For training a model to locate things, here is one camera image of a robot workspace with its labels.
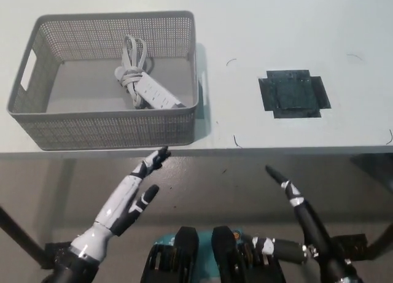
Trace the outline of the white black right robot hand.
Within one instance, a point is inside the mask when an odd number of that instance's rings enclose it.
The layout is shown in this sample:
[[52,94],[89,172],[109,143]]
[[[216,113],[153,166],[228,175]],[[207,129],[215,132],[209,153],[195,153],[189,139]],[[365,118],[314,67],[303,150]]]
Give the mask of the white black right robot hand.
[[278,238],[253,237],[252,244],[258,254],[298,265],[309,259],[317,261],[322,282],[346,282],[357,277],[352,263],[348,263],[341,250],[333,243],[324,224],[294,183],[273,167],[266,165],[266,172],[284,190],[292,206],[303,235],[304,243]]

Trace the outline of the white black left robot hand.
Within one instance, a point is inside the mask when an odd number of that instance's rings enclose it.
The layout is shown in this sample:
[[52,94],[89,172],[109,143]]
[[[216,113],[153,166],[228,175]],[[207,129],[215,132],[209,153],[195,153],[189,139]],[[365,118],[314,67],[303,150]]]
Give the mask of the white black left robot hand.
[[71,242],[69,250],[87,262],[102,263],[109,240],[129,229],[159,192],[159,186],[153,184],[138,196],[144,179],[160,169],[170,156],[168,147],[163,146],[143,159],[118,184],[91,227]]

